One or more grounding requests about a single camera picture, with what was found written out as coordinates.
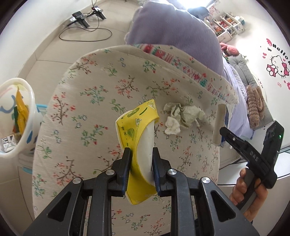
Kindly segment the green yellow scrub sponge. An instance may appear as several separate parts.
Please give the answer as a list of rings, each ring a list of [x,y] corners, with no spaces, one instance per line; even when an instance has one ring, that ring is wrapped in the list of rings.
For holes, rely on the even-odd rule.
[[[13,132],[14,133],[18,133],[19,132],[19,126],[18,126],[18,109],[17,106],[14,107],[14,128],[13,128]]]

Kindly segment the yellow snack bag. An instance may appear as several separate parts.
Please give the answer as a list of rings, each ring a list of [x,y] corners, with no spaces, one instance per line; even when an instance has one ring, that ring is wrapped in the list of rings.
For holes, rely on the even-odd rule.
[[[18,117],[17,117],[18,129],[21,135],[23,135],[26,128],[26,122],[28,120],[29,110],[22,99],[22,94],[20,93],[19,87],[17,87],[17,92],[16,92],[16,105],[17,105],[17,112],[18,112]]]

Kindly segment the purple blanket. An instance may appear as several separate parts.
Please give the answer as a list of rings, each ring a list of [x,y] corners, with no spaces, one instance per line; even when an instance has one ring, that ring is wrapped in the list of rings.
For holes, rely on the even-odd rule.
[[[174,46],[225,76],[220,42],[215,33],[202,20],[169,1],[148,1],[139,7],[124,40],[129,45]]]

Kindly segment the small white crumpled tissue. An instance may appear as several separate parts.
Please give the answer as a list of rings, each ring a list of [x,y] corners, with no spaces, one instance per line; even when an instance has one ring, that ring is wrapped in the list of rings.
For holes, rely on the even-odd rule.
[[[179,122],[173,117],[167,117],[165,127],[165,134],[167,135],[177,135],[181,132]]]

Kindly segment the white toy shelf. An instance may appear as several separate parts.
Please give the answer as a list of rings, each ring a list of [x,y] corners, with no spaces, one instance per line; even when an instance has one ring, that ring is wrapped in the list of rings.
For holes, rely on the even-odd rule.
[[[231,41],[234,37],[245,31],[243,24],[226,12],[214,18],[208,16],[204,19],[204,23],[211,28],[219,42],[222,43]]]

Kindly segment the pink plush toy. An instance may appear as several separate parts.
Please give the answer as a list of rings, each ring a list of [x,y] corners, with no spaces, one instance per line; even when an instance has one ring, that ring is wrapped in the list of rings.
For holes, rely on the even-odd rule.
[[[237,50],[237,48],[235,48],[235,46],[228,45],[228,44],[225,44],[222,42],[220,42],[220,46],[221,46],[221,50],[228,56],[238,56],[239,55],[239,51]]]

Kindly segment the white cartoon trash bin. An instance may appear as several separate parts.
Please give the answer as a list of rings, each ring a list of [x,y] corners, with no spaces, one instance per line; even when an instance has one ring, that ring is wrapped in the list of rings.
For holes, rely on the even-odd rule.
[[[1,85],[1,157],[33,155],[43,115],[29,83],[21,78]]]

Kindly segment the brown white milk carton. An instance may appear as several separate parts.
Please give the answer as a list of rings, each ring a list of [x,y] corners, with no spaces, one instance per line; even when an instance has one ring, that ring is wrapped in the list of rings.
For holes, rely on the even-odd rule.
[[[3,151],[5,153],[10,152],[11,150],[13,150],[16,145],[17,145],[17,141],[15,139],[14,134],[9,135],[7,137],[1,138],[1,144],[3,147]]]

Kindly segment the brown knitted plush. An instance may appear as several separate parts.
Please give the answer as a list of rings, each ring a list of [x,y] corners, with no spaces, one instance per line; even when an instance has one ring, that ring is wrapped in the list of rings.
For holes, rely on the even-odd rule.
[[[265,101],[260,87],[248,85],[247,92],[247,111],[251,129],[257,129],[264,119]]]

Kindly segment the hello kitty wall sticker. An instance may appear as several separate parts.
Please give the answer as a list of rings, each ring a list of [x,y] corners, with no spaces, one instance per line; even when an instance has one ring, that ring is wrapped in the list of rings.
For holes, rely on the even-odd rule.
[[[266,38],[266,45],[261,48],[267,73],[271,78],[279,79],[278,87],[289,90],[289,52],[269,38]]]

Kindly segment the blue cracker box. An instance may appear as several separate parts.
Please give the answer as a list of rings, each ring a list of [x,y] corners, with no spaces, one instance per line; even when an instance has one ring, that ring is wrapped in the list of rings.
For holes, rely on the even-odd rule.
[[[219,104],[217,106],[216,118],[214,122],[212,143],[215,146],[222,146],[222,135],[220,134],[220,129],[222,127],[228,127],[229,123],[229,112],[225,104]]]

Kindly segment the crumpled greenish tissue paper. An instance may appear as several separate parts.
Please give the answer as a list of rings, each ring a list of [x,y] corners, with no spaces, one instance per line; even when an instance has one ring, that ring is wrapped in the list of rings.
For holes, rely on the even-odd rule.
[[[205,112],[196,106],[182,106],[180,103],[167,103],[163,111],[169,112],[170,117],[174,118],[182,127],[189,128],[195,122],[200,127],[199,121],[206,119]]]

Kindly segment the yellow tissue pack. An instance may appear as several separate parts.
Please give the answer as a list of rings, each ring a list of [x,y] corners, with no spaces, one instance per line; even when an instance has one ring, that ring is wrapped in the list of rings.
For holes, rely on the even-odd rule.
[[[115,122],[121,149],[129,147],[132,162],[126,197],[137,205],[156,193],[152,172],[154,126],[159,115],[153,99],[121,115]]]

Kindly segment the grey cushion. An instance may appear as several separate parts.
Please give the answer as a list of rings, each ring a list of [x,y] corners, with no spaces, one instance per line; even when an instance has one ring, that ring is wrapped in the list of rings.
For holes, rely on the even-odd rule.
[[[262,89],[256,83],[255,77],[248,68],[246,60],[243,58],[242,55],[238,55],[238,56],[230,56],[228,58],[228,62],[237,71],[238,75],[240,76],[243,82],[244,87],[247,88],[248,86],[251,86],[252,90],[256,90],[256,92],[253,91],[253,94],[260,96],[259,97],[260,104],[257,105],[257,107],[262,105],[262,109],[261,110],[258,109],[258,112],[261,116],[259,124],[253,129],[258,130],[265,127],[266,125],[268,125],[273,121],[273,117],[265,102]]]

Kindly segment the black device on floor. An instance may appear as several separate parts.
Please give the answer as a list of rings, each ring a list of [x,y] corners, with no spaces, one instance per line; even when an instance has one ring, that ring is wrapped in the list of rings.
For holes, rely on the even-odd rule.
[[[71,26],[72,24],[78,23],[84,28],[89,28],[90,25],[86,21],[86,16],[81,11],[75,12],[72,14],[73,20],[67,26]]]
[[[106,19],[105,15],[103,14],[103,9],[99,8],[98,6],[93,6],[91,8],[91,13],[89,13],[86,17],[88,18],[94,15],[102,20]]]

